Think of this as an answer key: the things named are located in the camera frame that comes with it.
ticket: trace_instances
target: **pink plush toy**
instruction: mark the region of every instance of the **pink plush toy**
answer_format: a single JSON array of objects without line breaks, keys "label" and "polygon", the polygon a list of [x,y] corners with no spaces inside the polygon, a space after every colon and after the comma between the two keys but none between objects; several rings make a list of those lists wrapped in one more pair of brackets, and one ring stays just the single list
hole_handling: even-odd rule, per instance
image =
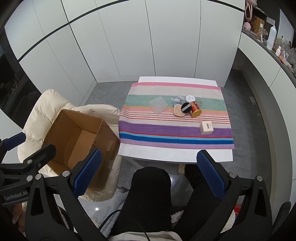
[{"label": "pink plush toy", "polygon": [[247,31],[251,30],[251,25],[248,22],[245,22],[243,25],[243,28],[246,29]]},{"label": "pink plush toy", "polygon": [[257,6],[257,0],[246,0],[246,2],[251,4],[253,7]]}]

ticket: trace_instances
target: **blue stripe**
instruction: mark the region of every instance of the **blue stripe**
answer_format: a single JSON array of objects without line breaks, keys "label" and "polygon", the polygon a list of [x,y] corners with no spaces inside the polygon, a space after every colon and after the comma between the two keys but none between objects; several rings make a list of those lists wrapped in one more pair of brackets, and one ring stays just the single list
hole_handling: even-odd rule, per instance
[{"label": "blue stripe", "polygon": [[[165,139],[180,139],[180,140],[204,140],[204,137],[169,137],[169,136],[158,136],[158,135],[147,135],[147,134],[135,134],[130,133],[127,131],[120,131],[119,134],[127,134],[131,136],[137,136],[137,137],[150,137],[150,138],[165,138]],[[211,138],[212,141],[228,141],[232,138]]]},{"label": "blue stripe", "polygon": [[151,138],[151,137],[143,137],[143,136],[132,136],[129,134],[119,134],[120,138],[131,139],[135,141],[147,141],[147,142],[162,142],[162,143],[180,143],[180,144],[233,144],[233,139],[230,140],[188,140],[188,139],[166,139],[166,138]]}]

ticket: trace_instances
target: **purple stripe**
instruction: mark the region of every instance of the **purple stripe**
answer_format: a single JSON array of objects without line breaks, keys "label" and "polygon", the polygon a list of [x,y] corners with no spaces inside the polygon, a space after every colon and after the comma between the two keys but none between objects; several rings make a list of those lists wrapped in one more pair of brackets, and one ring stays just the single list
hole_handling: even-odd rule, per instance
[{"label": "purple stripe", "polygon": [[[120,120],[118,127],[119,131],[130,131],[152,135],[205,137],[200,134],[199,126],[191,127],[136,124]],[[207,135],[207,137],[232,137],[231,128],[214,128],[213,133],[211,135]]]},{"label": "purple stripe", "polygon": [[164,147],[164,148],[174,148],[174,149],[234,149],[234,144],[225,145],[195,145],[195,144],[179,144],[179,143],[162,143],[162,142],[146,142],[146,141],[135,141],[131,139],[120,139],[121,143],[133,144],[139,146],[154,146],[154,147]]}]

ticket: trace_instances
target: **blue gripper pad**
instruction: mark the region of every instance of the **blue gripper pad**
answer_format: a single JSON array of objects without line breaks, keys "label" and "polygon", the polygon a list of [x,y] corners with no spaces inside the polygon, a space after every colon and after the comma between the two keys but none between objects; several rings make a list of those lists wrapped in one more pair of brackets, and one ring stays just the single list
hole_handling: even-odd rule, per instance
[{"label": "blue gripper pad", "polygon": [[98,149],[89,158],[87,164],[84,165],[83,169],[80,171],[80,173],[74,180],[73,194],[75,197],[79,197],[85,194],[87,187],[92,181],[101,163],[102,152]]},{"label": "blue gripper pad", "polygon": [[202,151],[197,153],[196,162],[214,196],[223,199],[226,195],[225,182]]},{"label": "blue gripper pad", "polygon": [[10,137],[5,141],[5,150],[10,151],[13,148],[17,147],[18,145],[24,143],[26,140],[26,134],[21,132],[19,134],[14,135],[13,137]]}]

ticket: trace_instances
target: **person's leg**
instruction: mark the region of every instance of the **person's leg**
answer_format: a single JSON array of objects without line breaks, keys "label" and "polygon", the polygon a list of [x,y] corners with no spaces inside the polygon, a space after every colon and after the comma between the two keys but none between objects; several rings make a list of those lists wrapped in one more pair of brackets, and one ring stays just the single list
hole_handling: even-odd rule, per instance
[{"label": "person's leg", "polygon": [[174,226],[174,231],[183,241],[189,241],[205,224],[221,200],[214,196],[196,164],[185,166],[185,176],[193,188],[193,193]]},{"label": "person's leg", "polygon": [[110,235],[143,232],[139,224],[145,232],[172,231],[170,186],[170,176],[163,169],[144,167],[137,170]]}]

